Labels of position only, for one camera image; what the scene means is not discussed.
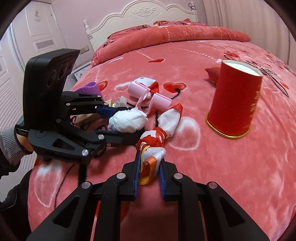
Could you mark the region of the person's left hand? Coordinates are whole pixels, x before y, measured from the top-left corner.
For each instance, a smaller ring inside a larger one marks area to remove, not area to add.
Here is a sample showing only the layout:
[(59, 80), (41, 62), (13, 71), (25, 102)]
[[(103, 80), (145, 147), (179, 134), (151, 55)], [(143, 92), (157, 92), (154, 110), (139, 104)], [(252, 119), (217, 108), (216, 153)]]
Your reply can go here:
[(27, 137), (16, 134), (16, 138), (18, 140), (18, 145), (24, 153), (31, 154), (34, 151)]

